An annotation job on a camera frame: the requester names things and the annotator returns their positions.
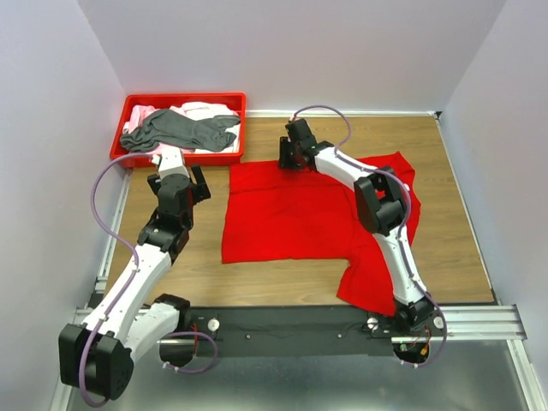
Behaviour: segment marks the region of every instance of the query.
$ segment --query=red plastic tray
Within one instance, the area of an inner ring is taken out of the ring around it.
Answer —
[[[116,129],[116,135],[110,149],[110,158],[115,159],[128,154],[128,151],[120,146],[120,137],[125,122],[129,121],[131,110],[136,105],[153,105],[158,109],[169,109],[172,105],[181,105],[191,101],[203,101],[204,103],[226,104],[241,118],[240,124],[240,148],[238,152],[212,153],[212,154],[185,154],[185,164],[199,165],[231,165],[240,163],[243,155],[243,147],[246,131],[246,95],[242,92],[208,92],[185,94],[132,94],[126,98],[123,105],[120,122]],[[124,167],[150,167],[153,164],[147,158],[129,158],[122,161]]]

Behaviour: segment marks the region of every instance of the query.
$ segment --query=screw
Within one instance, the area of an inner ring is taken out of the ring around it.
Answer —
[[[442,320],[441,317],[436,317],[434,319],[434,325],[436,326],[436,328],[439,328],[440,330],[442,330],[444,328],[444,321]]]
[[[367,320],[367,328],[371,331],[376,331],[378,328],[378,320],[374,317],[371,317]]]
[[[213,332],[217,331],[220,325],[221,323],[219,323],[218,319],[210,319],[207,322],[207,328],[209,328],[209,331],[213,331]]]

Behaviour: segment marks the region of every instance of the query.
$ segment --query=cable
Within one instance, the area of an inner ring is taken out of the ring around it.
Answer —
[[[183,374],[200,374],[201,372],[205,372],[209,370],[213,366],[213,364],[215,364],[215,361],[217,360],[217,357],[219,355],[219,348],[215,340],[211,338],[210,336],[208,336],[207,334],[199,331],[181,331],[181,332],[172,332],[171,334],[168,334],[164,338],[172,338],[172,337],[204,337],[213,346],[213,357],[211,358],[211,361],[209,361],[209,363],[206,366],[197,368],[195,370],[189,370],[185,368],[180,368],[178,366],[172,366],[168,361],[164,363],[164,368],[169,368],[171,370],[174,370],[175,372],[180,372]]]
[[[80,364],[78,366],[78,384],[80,386],[80,393],[82,395],[82,398],[84,399],[84,402],[86,402],[87,405],[94,408],[103,407],[107,403],[107,399],[103,399],[101,402],[95,402],[89,395],[89,392],[86,388],[86,363],[87,363],[87,357],[89,355],[90,348],[92,347],[93,341],[95,340],[95,337],[97,336],[99,329],[101,328],[101,325],[105,322],[108,315],[116,305],[116,303],[122,298],[123,293],[128,289],[131,282],[134,280],[135,275],[137,274],[137,270],[139,270],[139,255],[137,254],[137,250],[135,247],[124,238],[121,238],[117,233],[112,231],[101,219],[97,212],[97,206],[95,204],[95,194],[97,192],[97,188],[101,180],[103,179],[103,176],[106,174],[110,168],[118,163],[121,163],[124,160],[127,160],[129,158],[137,158],[137,157],[147,157],[152,158],[151,154],[145,154],[145,153],[131,153],[126,154],[124,156],[121,156],[119,158],[116,158],[115,160],[112,160],[104,169],[101,171],[97,177],[97,180],[93,183],[92,186],[92,193],[90,195],[90,206],[92,208],[92,214],[95,218],[95,221],[99,224],[99,227],[103,229],[107,234],[111,235],[112,237],[116,238],[119,242],[121,242],[123,245],[125,245],[129,250],[131,251],[131,254],[134,257],[134,263],[135,268],[133,271],[131,271],[131,274],[128,277],[128,280],[123,284],[122,288],[118,292],[118,294],[112,299],[112,302],[107,306],[104,310],[104,318],[100,319],[97,324],[95,325],[95,328],[93,328],[91,334],[86,340],[86,344],[84,344],[84,349],[82,351],[82,355],[80,357]]]
[[[411,282],[426,297],[426,299],[434,306],[434,308],[436,309],[436,311],[438,312],[440,318],[442,319],[442,321],[444,323],[444,326],[443,326],[443,329],[442,329],[442,332],[443,332],[444,336],[443,336],[442,342],[441,342],[438,350],[434,354],[434,356],[432,358],[430,358],[428,361],[423,362],[421,364],[414,364],[414,363],[411,363],[411,362],[406,362],[406,363],[411,365],[411,366],[414,366],[414,367],[421,367],[421,366],[427,366],[429,364],[432,364],[441,355],[441,353],[443,352],[443,350],[445,348],[445,344],[447,343],[447,321],[445,319],[444,312],[442,311],[439,304],[437,304],[437,302],[430,296],[430,294],[428,294],[426,292],[426,290],[423,289],[420,286],[420,284],[414,279],[414,273],[413,273],[413,270],[411,270],[411,264],[409,263],[407,254],[405,253],[405,245],[404,245],[404,242],[402,240],[402,231],[405,228],[405,226],[406,226],[406,224],[409,220],[409,217],[411,216],[411,195],[409,194],[409,191],[405,187],[405,184],[402,182],[402,180],[400,180],[399,178],[397,178],[393,174],[389,173],[388,171],[379,170],[379,169],[371,169],[369,167],[366,167],[363,164],[357,164],[357,163],[355,163],[353,161],[350,161],[350,160],[346,159],[345,157],[339,155],[339,148],[341,148],[341,146],[344,143],[346,143],[348,140],[350,140],[350,137],[352,136],[352,126],[350,125],[350,120],[341,111],[339,111],[339,110],[337,110],[333,107],[330,107],[329,105],[323,105],[323,104],[308,105],[307,107],[303,107],[302,109],[297,110],[293,114],[293,117],[290,119],[290,121],[294,121],[294,119],[296,119],[297,115],[302,113],[302,111],[309,110],[309,109],[315,109],[315,108],[327,109],[327,110],[334,111],[335,113],[337,113],[344,120],[344,122],[346,122],[346,125],[348,127],[347,136],[344,138],[344,140],[342,140],[340,143],[338,143],[335,146],[335,150],[334,150],[335,156],[339,160],[343,161],[345,164],[348,164],[348,165],[350,165],[350,166],[352,166],[352,167],[354,167],[354,168],[356,168],[360,171],[365,171],[365,172],[368,172],[368,173],[376,173],[376,174],[380,174],[382,176],[386,176],[386,177],[392,179],[394,182],[396,182],[397,185],[400,187],[401,191],[403,192],[403,196],[405,197],[405,202],[407,204],[407,208],[406,208],[405,215],[403,217],[402,223],[399,225],[398,230],[397,230],[397,240],[398,240],[398,244],[399,244],[399,248],[400,248],[400,253],[402,254],[403,263],[405,264],[405,269],[408,272],[408,276],[409,276],[409,279],[411,280]]]

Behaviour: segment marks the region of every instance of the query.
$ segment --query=black metal base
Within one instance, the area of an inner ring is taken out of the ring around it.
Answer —
[[[216,319],[216,331],[208,323]],[[392,356],[392,337],[418,337],[403,333],[395,320],[351,306],[298,307],[193,307],[192,321],[210,335],[221,357],[287,357],[367,354]],[[433,336],[441,331],[428,321]],[[188,362],[193,346],[162,346],[160,355],[171,363]],[[212,355],[211,345],[200,341],[199,356]]]

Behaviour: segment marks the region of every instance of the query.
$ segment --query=metal floor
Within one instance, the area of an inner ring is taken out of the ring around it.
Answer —
[[[67,410],[90,409],[73,390]],[[209,372],[163,369],[158,348],[139,362],[106,410],[526,410],[504,340],[450,341],[439,361],[413,369],[365,355],[221,359]]]

